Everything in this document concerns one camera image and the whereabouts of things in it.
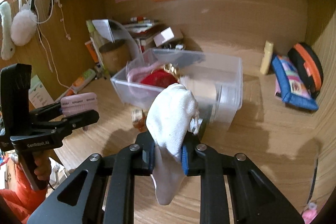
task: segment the red plush item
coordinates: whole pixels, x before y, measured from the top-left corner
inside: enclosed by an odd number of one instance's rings
[[[140,83],[145,85],[159,86],[165,89],[170,85],[177,83],[177,80],[173,75],[165,72],[163,69],[157,69],[142,79]]]

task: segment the black cable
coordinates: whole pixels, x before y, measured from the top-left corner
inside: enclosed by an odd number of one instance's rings
[[[55,191],[54,187],[51,186],[50,182],[48,182],[48,184],[49,184],[50,188]]]

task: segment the yellow bottle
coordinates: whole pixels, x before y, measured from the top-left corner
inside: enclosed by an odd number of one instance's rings
[[[273,54],[273,43],[266,41],[265,48],[264,48],[264,56],[261,61],[260,72],[263,75],[268,73],[269,65],[271,64]]]

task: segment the stack of books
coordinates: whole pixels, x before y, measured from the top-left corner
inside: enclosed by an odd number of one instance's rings
[[[143,53],[149,48],[156,47],[154,37],[165,29],[164,24],[159,20],[139,17],[131,18],[131,21],[123,24],[123,26],[134,38],[140,53]]]

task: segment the plastic storage box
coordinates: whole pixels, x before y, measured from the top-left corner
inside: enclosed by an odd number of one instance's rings
[[[236,111],[242,106],[243,68],[241,58],[205,52],[151,48],[127,65],[130,70],[159,61],[179,68],[181,75],[191,79],[214,83],[216,98],[195,96],[199,103],[200,118],[208,122],[222,122],[227,129]],[[156,86],[128,83],[126,67],[111,78],[123,103],[149,109],[155,97],[163,90]]]

